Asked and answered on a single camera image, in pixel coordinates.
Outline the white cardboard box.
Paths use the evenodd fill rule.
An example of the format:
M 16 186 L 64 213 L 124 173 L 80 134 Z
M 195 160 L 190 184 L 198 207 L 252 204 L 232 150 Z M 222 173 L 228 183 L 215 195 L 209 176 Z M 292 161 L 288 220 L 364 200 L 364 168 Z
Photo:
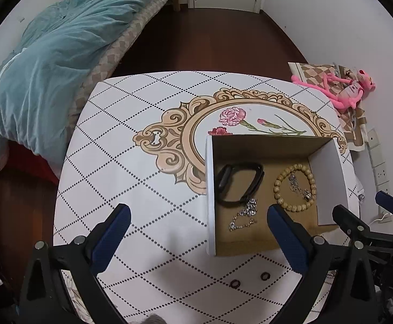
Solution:
M 351 194 L 356 176 L 347 157 L 329 137 L 209 136 L 205 155 L 208 254 L 230 257 L 276 249 L 267 210 L 277 202 L 301 207 L 289 215 L 311 235 L 334 229 L 336 205 L 357 214 L 358 200 Z M 262 164 L 264 179 L 249 202 L 223 207 L 215 199 L 216 174 L 224 165 L 240 162 Z

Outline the black fitness band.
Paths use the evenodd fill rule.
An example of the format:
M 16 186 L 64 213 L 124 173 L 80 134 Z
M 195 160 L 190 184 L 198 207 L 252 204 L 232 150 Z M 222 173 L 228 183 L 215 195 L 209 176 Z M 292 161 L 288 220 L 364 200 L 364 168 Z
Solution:
M 214 181 L 216 202 L 226 208 L 246 204 L 258 191 L 264 176 L 264 168 L 258 162 L 224 165 Z

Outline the white power strip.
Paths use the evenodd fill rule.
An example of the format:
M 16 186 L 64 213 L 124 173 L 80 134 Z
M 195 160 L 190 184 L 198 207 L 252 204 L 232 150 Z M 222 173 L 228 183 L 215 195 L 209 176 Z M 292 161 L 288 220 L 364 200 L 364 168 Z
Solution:
M 367 132 L 366 152 L 371 164 L 376 192 L 390 192 L 388 169 L 382 154 L 382 146 L 375 128 Z

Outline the checkered brown cushion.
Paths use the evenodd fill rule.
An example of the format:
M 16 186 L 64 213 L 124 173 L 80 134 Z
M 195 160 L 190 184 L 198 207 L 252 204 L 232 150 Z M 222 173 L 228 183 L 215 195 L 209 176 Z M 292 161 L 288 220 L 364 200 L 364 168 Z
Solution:
M 338 116 L 349 150 L 363 151 L 368 141 L 362 102 L 376 83 L 362 69 L 337 65 L 311 65 L 289 62 L 291 81 L 324 94 Z

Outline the bed with checkered mattress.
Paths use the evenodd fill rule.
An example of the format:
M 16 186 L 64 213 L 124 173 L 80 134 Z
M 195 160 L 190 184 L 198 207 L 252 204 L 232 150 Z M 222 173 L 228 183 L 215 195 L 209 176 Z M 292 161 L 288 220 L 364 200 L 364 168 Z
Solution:
M 0 66 L 8 55 L 17 47 L 29 23 L 47 7 L 60 1 L 62 0 L 21 0 L 12 9 L 11 13 L 0 23 Z M 75 130 L 76 122 L 78 121 L 82 109 L 87 103 L 96 84 L 107 79 L 114 72 L 120 60 L 132 44 L 134 44 L 137 37 L 139 37 L 139 34 L 141 34 L 147 22 L 156 15 L 168 1 L 169 0 L 151 0 L 143 9 L 141 9 L 140 12 L 135 14 L 135 17 L 129 26 L 112 44 L 109 45 L 100 58 L 99 63 L 94 67 L 86 80 L 79 87 L 76 92 L 75 100 L 69 111 L 66 151 L 71 136 L 73 135 L 73 131 Z M 0 171 L 5 167 L 9 160 L 9 145 L 12 142 L 19 144 L 12 140 L 8 142 L 6 153 L 0 160 Z M 55 175 L 59 175 L 63 163 L 60 165 L 52 165 L 48 163 L 48 165 Z

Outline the teal duvet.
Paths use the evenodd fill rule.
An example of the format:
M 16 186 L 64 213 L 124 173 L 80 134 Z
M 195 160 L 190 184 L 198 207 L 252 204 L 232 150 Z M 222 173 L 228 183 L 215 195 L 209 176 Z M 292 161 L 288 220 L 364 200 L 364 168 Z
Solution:
M 62 0 L 38 14 L 0 66 L 0 160 L 10 140 L 63 163 L 76 92 L 151 0 Z

